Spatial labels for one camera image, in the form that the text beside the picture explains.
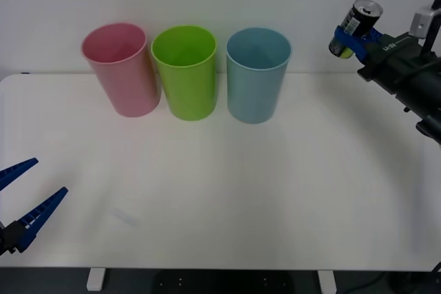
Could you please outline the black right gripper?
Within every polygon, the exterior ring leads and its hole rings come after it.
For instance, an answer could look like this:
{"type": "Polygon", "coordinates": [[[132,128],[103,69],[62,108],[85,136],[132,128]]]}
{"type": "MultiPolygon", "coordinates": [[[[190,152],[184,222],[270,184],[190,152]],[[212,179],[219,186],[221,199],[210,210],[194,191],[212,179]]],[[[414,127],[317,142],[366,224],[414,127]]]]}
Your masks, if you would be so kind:
{"type": "Polygon", "coordinates": [[[435,52],[421,53],[418,39],[407,33],[392,37],[375,28],[354,36],[338,26],[335,38],[364,65],[358,74],[365,81],[377,83],[420,118],[440,120],[440,57],[435,52]]]}

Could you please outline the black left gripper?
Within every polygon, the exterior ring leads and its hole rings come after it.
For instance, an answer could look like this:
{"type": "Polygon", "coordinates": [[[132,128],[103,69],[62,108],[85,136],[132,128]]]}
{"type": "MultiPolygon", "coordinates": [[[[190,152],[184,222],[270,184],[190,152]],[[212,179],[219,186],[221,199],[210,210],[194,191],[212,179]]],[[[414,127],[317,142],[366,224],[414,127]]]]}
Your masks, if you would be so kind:
{"type": "MultiPolygon", "coordinates": [[[[0,191],[14,182],[39,161],[31,158],[0,171],[0,191]]],[[[40,205],[29,211],[27,214],[12,222],[8,226],[1,224],[1,252],[7,251],[13,254],[16,250],[23,253],[34,241],[37,233],[41,230],[48,218],[53,214],[65,195],[68,193],[66,187],[62,187],[40,205]]]]}

